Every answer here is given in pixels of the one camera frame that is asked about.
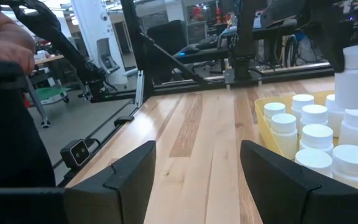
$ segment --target light wood surface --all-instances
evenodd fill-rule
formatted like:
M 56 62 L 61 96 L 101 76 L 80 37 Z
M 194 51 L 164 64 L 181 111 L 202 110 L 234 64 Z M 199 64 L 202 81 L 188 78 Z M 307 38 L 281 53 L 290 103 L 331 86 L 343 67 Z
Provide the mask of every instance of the light wood surface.
M 61 58 L 64 58 L 64 56 L 62 56 L 62 55 L 57 55 L 57 56 L 50 57 L 50 58 L 46 58 L 46 59 L 42 59 L 42 60 L 36 60 L 36 61 L 35 61 L 35 65 L 40 65 L 40 64 L 42 64 L 42 63 L 51 62 L 51 61 L 58 60 L 58 59 L 61 59 Z
M 242 140 L 264 144 L 254 101 L 333 89 L 329 77 L 152 97 L 68 187 L 154 139 L 157 164 L 145 223 L 262 223 L 239 159 Z

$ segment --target floor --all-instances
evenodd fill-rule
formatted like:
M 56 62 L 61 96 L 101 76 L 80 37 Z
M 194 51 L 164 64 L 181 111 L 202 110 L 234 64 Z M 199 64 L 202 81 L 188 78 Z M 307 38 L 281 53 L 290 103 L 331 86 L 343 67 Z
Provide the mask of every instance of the floor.
M 60 156 L 60 150 L 70 141 L 87 137 L 129 101 L 120 100 L 105 103 L 90 103 L 82 98 L 78 98 L 77 95 L 80 93 L 80 91 L 68 92 L 70 98 L 69 103 L 59 101 L 44 106 L 51 122 L 51 127 L 47 129 L 41 127 L 42 119 L 38 111 L 35 108 L 29 108 L 42 141 L 47 148 L 52 164 L 57 163 L 62 158 Z M 110 122 L 95 133 L 92 138 L 99 140 L 104 139 L 109 132 L 114 129 L 114 120 L 120 116 L 129 115 L 134 108 L 134 105 L 125 107 L 121 112 L 115 115 Z M 55 169 L 57 183 L 63 180 L 63 176 L 67 171 L 68 168 L 65 164 Z
M 145 223 L 262 223 L 239 160 L 242 140 L 264 144 L 254 101 L 333 89 L 328 77 L 152 97 L 68 187 L 154 139 L 157 163 Z

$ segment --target yellow plastic tray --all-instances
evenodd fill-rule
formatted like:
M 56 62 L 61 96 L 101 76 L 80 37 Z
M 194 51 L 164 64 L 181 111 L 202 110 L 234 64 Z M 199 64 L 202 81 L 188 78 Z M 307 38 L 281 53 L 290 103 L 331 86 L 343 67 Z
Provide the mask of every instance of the yellow plastic tray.
M 317 105 L 325 105 L 326 97 L 330 94 L 334 94 L 334 91 L 321 91 L 316 93 L 309 93 L 314 96 L 314 103 Z M 262 136 L 265 146 L 267 149 L 283 156 L 283 153 L 277 142 L 267 126 L 266 120 L 264 119 L 264 106 L 266 103 L 279 102 L 285 104 L 287 113 L 291 113 L 291 105 L 292 105 L 292 96 L 283 96 L 283 97 L 271 97 L 271 98 L 262 98 L 255 101 L 255 110 L 258 118 L 258 126 L 260 135 Z M 334 145 L 337 145 L 337 138 L 334 138 Z

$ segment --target person's hand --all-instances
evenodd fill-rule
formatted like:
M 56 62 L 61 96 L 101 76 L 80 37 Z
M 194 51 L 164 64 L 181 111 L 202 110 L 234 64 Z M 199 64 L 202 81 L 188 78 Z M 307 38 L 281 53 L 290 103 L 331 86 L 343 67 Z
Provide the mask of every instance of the person's hand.
M 20 45 L 0 40 L 0 60 L 17 62 L 26 75 L 34 69 L 34 54 Z

